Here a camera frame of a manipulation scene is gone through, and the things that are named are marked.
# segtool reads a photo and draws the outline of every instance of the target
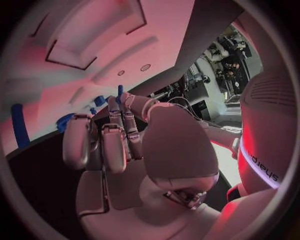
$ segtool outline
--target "glowing light strip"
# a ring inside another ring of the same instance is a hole
[[[254,170],[254,172],[257,173],[258,176],[260,176],[260,178],[267,183],[270,187],[272,187],[273,189],[277,189],[280,186],[280,183],[277,181],[272,180],[271,178],[268,177],[268,175],[264,174],[261,170],[261,168],[255,164],[252,161],[252,157],[247,153],[247,150],[245,149],[244,145],[243,145],[243,137],[240,138],[239,141],[239,149],[241,154],[244,156],[244,158],[246,159],[247,163],[250,165],[250,167]]]

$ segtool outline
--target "vent grille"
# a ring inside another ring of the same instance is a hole
[[[296,107],[293,87],[282,78],[265,78],[254,83],[250,97],[259,102]]]

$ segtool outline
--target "dark floor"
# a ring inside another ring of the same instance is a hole
[[[97,123],[101,125],[107,121],[106,118]],[[140,131],[146,127],[138,120],[137,125]],[[82,172],[70,170],[64,165],[62,140],[63,135],[56,134],[13,156],[9,163],[17,183],[34,209],[67,238],[84,240],[86,236],[75,211],[76,190]],[[221,175],[218,183],[209,191],[206,203],[220,211],[226,204],[228,189]],[[6,206],[4,208],[7,221],[17,227],[14,216]],[[25,231],[16,232],[9,234],[7,239],[18,237],[14,234],[25,234]]]

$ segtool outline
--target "pink light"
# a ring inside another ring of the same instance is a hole
[[[250,167],[254,170],[254,172],[257,173],[258,176],[260,176],[262,180],[264,180],[265,183],[267,183],[273,189],[277,189],[280,186],[279,182],[269,178],[266,174],[262,172],[260,167],[252,161],[252,157],[247,153],[247,150],[243,145],[243,137],[240,138],[239,149],[243,157],[246,159],[247,163],[250,165]]]

